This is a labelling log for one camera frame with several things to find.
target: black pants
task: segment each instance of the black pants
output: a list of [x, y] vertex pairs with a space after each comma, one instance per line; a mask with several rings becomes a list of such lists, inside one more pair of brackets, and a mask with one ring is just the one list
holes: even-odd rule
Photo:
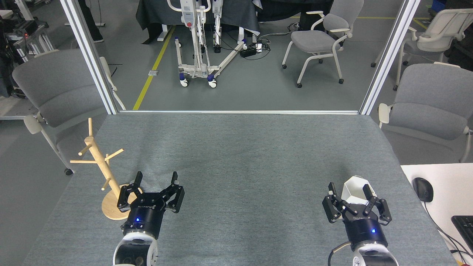
[[78, 0], [80, 10], [82, 10], [82, 14], [84, 15], [84, 19], [86, 20], [87, 27], [89, 28], [90, 35], [94, 41], [102, 40], [103, 37], [100, 34], [97, 26], [95, 25], [94, 17], [92, 17], [92, 13], [90, 12], [90, 8], [88, 8], [85, 0]]

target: white metal frame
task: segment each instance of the white metal frame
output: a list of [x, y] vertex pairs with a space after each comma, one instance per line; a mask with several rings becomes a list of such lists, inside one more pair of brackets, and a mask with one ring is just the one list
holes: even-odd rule
[[[72, 2], [76, 3], [76, 7], [72, 9], [71, 7]], [[407, 28], [409, 27], [409, 24], [414, 16], [415, 11], [417, 10], [417, 7], [420, 3], [420, 0], [404, 0], [404, 3], [402, 4], [402, 7], [399, 11], [399, 14], [395, 20], [393, 30], [391, 31], [390, 37], [388, 39], [386, 48], [383, 51], [383, 56], [380, 60], [380, 64], [378, 64], [377, 69], [375, 71], [375, 75], [371, 81], [371, 84], [369, 86], [369, 90], [365, 96], [365, 99], [363, 101], [363, 104], [359, 111], [356, 111], [357, 113], [361, 115], [369, 115], [371, 113], [371, 110], [373, 109], [373, 106], [375, 105], [376, 99], [379, 95], [379, 92], [382, 88], [382, 85], [384, 81], [386, 80], [386, 77], [388, 75], [388, 72], [394, 62], [394, 58], [397, 54], [397, 51], [399, 47], [401, 46], [401, 42], [403, 41], [403, 38], [407, 32]], [[84, 47], [84, 57], [91, 58], [93, 57], [92, 54], [92, 49], [95, 51], [91, 42], [91, 37], [90, 34], [85, 34], [84, 28], [86, 28], [86, 25], [83, 21], [82, 15], [80, 16], [82, 18], [82, 23], [79, 21], [79, 13], [78, 13], [78, 4], [77, 1], [74, 0], [61, 0], [61, 4], [63, 5], [64, 10], [66, 11], [66, 14], [68, 16], [68, 20], [71, 23], [71, 25], [74, 25], [72, 28], [74, 30], [74, 35], [76, 38], [80, 39], [80, 34], [79, 32], [82, 32], [82, 35], [84, 35], [83, 39], [87, 40], [86, 42], [82, 41], [79, 43], [80, 47]], [[107, 109], [107, 112], [109, 114], [116, 114], [116, 108], [114, 106], [113, 101], [111, 100], [110, 93], [108, 90], [105, 90], [108, 95], [108, 97], [104, 96], [104, 92], [102, 89], [99, 89], [99, 93], [102, 97], [102, 100], [104, 102], [104, 105]], [[151, 112], [172, 112], [172, 111], [147, 111], [149, 113]], [[175, 111], [175, 112], [192, 112], [192, 113], [242, 113], [243, 111]], [[260, 113], [259, 111], [246, 111], [247, 113], [254, 113], [258, 114]], [[301, 111], [303, 114], [345, 114], [349, 113], [352, 114], [353, 111]], [[299, 114], [301, 113], [300, 111], [266, 111], [266, 113], [272, 113], [272, 114]]]
[[419, 3], [420, 0], [404, 0], [383, 51], [380, 64], [377, 65], [375, 75], [359, 110], [361, 115], [369, 115], [371, 113]]
[[84, 16], [80, 11], [77, 0], [61, 0], [61, 5], [66, 12], [70, 27], [74, 32], [77, 43], [82, 51], [87, 66], [92, 74], [98, 93], [102, 98], [105, 109], [109, 115], [117, 114], [117, 108], [112, 100], [112, 94], [108, 88], [105, 71], [98, 57], [94, 41], [88, 31]]

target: black mouse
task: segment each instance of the black mouse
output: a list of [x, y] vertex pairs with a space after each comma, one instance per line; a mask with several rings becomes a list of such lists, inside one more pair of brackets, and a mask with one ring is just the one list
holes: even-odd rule
[[434, 189], [429, 181], [421, 177], [416, 177], [412, 181], [412, 186], [414, 187], [417, 197], [419, 197], [421, 201], [432, 202], [434, 199]]

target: white wheel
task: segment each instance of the white wheel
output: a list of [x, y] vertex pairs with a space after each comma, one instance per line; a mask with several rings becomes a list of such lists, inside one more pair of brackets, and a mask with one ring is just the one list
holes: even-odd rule
[[180, 80], [182, 87], [187, 87], [188, 81], [187, 80]]
[[217, 86], [217, 81], [216, 80], [209, 81], [209, 85], [210, 87], [215, 88]]

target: yellow floor line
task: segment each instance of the yellow floor line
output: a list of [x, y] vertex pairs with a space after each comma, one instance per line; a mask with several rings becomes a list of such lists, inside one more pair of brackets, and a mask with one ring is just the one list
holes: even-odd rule
[[[292, 16], [291, 18], [300, 18], [300, 16]], [[357, 17], [361, 19], [396, 19], [394, 17]]]
[[361, 19], [396, 19], [394, 17], [357, 17]]
[[412, 21], [414, 21], [415, 23], [419, 24], [422, 28], [427, 29], [427, 27], [424, 26], [424, 24], [422, 24], [421, 22], [418, 21], [418, 18], [413, 18]]
[[[169, 33], [167, 34], [166, 39], [164, 40], [163, 47], [161, 48], [158, 58], [156, 58], [156, 61], [154, 62], [153, 68], [151, 70], [158, 69], [159, 62], [161, 62], [161, 59], [163, 58], [164, 52], [166, 51], [166, 48], [167, 48], [167, 44], [169, 43], [169, 40], [171, 39], [174, 29], [175, 29], [175, 26], [173, 26], [171, 30], [169, 31]], [[148, 76], [148, 79], [146, 80], [145, 85], [143, 86], [143, 89], [141, 90], [141, 93], [138, 96], [138, 99], [136, 100], [135, 106], [133, 106], [133, 110], [138, 110], [140, 108], [140, 105], [143, 99], [145, 98], [146, 92], [148, 91], [149, 85], [151, 84], [153, 77], [154, 76]]]

